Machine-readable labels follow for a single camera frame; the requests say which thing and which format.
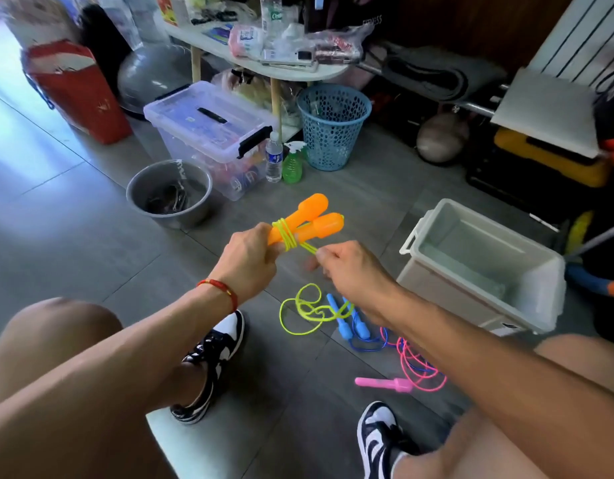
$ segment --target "bracelet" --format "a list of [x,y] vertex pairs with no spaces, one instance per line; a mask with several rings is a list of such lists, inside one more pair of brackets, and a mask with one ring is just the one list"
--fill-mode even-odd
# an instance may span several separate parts
[[236,309],[238,309],[238,296],[236,295],[235,292],[231,290],[231,288],[227,284],[225,284],[224,282],[220,282],[219,280],[215,280],[215,279],[203,279],[198,284],[196,284],[196,287],[198,287],[201,284],[210,284],[222,290],[231,299],[231,304],[233,305],[233,309],[231,310],[231,312],[232,313],[236,312]]

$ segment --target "spray nozzle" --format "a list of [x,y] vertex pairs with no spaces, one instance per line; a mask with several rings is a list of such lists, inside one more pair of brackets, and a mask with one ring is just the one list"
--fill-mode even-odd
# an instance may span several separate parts
[[306,145],[307,143],[305,143],[304,141],[289,141],[285,143],[285,146],[289,148],[289,152],[291,153],[302,151]]

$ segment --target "yellow-green cord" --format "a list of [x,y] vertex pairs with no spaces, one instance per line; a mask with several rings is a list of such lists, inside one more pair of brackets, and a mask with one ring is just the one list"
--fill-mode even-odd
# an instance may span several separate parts
[[[277,222],[272,223],[272,225],[276,227],[280,232],[280,235],[283,238],[283,242],[285,243],[286,250],[298,247],[296,239],[293,233],[287,227],[287,223],[284,218],[281,218]],[[311,253],[316,253],[317,250],[316,247],[313,247],[313,245],[309,245],[308,243],[302,243],[301,247]],[[303,291],[311,286],[315,287],[318,290],[318,299],[316,299],[315,301],[308,301],[307,299],[303,299],[301,297]],[[278,313],[280,317],[280,325],[283,327],[283,330],[287,331],[287,333],[289,333],[290,335],[304,336],[318,330],[318,328],[322,326],[323,322],[335,321],[339,318],[345,319],[351,316],[351,312],[353,311],[353,304],[347,302],[338,311],[334,311],[334,308],[329,305],[314,307],[314,304],[318,304],[320,302],[320,299],[322,299],[322,291],[320,290],[318,285],[314,283],[309,283],[303,286],[298,291],[298,294],[296,294],[296,297],[290,297],[289,299],[285,299],[282,304],[280,304],[280,310]],[[306,321],[317,322],[318,324],[311,330],[305,331],[304,333],[294,333],[293,331],[288,330],[285,326],[285,323],[283,322],[283,307],[285,307],[285,304],[290,301],[294,301],[296,303],[296,311],[298,312],[298,315],[300,317],[302,317]],[[331,313],[330,317],[326,316],[327,311]]]

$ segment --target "orange handle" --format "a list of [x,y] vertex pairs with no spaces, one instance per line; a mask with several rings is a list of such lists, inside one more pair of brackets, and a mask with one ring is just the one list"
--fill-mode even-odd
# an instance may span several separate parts
[[296,241],[301,244],[315,237],[323,239],[341,231],[344,227],[344,217],[339,213],[328,213],[318,217],[313,222],[298,227],[294,232]]
[[[305,222],[311,222],[318,218],[329,206],[329,200],[322,193],[315,193],[311,195],[308,199],[302,201],[298,205],[298,210],[292,213],[290,216],[285,218],[287,223],[287,227],[289,227],[290,232],[294,232],[295,229],[298,228],[299,225],[304,224]],[[278,229],[271,229],[269,233],[269,240],[267,243],[269,245],[282,242],[283,238],[280,236],[280,232]]]

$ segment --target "yellow case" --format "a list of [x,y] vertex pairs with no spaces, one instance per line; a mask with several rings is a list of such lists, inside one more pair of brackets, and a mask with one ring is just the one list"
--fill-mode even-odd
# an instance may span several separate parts
[[495,134],[494,143],[504,151],[513,153],[520,158],[537,161],[583,185],[591,188],[601,188],[606,185],[612,168],[610,158],[598,158],[597,163],[585,166],[559,154],[529,144],[526,142],[527,137],[522,133],[500,128]]

